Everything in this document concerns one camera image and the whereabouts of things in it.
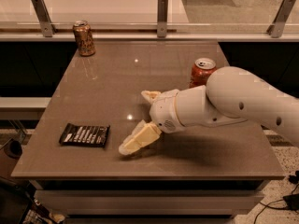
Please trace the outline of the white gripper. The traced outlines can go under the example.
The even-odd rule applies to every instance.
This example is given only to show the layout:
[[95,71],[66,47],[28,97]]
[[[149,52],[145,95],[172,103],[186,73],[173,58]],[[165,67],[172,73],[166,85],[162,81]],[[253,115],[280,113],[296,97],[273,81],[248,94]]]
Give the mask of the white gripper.
[[119,146],[120,154],[126,156],[136,153],[160,138],[162,132],[177,133],[185,130],[176,112],[178,90],[142,91],[142,97],[151,104],[149,115],[154,122],[141,120],[132,133]]

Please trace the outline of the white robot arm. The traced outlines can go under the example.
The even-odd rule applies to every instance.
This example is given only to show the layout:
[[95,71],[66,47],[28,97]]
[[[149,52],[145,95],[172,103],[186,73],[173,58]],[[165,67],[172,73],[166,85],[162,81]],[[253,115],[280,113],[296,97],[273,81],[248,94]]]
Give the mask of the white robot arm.
[[119,147],[131,155],[160,138],[190,126],[218,127],[255,121],[299,146],[299,99],[244,69],[226,66],[205,85],[180,91],[142,91],[150,122],[140,121]]

